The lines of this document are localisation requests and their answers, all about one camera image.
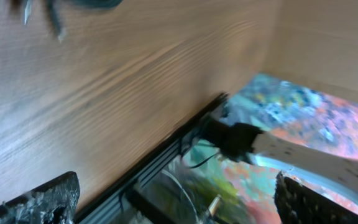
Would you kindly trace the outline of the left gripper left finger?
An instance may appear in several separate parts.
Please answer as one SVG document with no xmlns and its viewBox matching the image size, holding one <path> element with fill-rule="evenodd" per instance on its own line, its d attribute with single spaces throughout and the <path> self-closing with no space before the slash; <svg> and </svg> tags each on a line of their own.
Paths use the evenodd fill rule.
<svg viewBox="0 0 358 224">
<path fill-rule="evenodd" d="M 0 224 L 73 223 L 80 183 L 69 171 L 0 205 Z"/>
</svg>

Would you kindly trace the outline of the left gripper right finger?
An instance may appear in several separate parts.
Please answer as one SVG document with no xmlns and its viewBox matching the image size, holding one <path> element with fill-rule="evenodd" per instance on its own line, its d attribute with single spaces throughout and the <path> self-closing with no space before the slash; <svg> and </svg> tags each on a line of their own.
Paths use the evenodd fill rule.
<svg viewBox="0 0 358 224">
<path fill-rule="evenodd" d="M 358 214 L 279 172 L 274 202 L 283 224 L 358 224 Z"/>
</svg>

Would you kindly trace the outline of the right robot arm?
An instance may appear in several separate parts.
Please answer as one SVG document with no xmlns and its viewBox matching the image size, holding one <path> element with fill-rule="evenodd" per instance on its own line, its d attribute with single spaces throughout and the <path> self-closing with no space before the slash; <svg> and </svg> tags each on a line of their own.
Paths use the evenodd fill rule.
<svg viewBox="0 0 358 224">
<path fill-rule="evenodd" d="M 292 169 L 301 178 L 311 178 L 317 184 L 358 200 L 356 159 L 301 146 L 245 123 L 228 126 L 210 119 L 203 125 L 201 135 L 235 162 Z"/>
</svg>

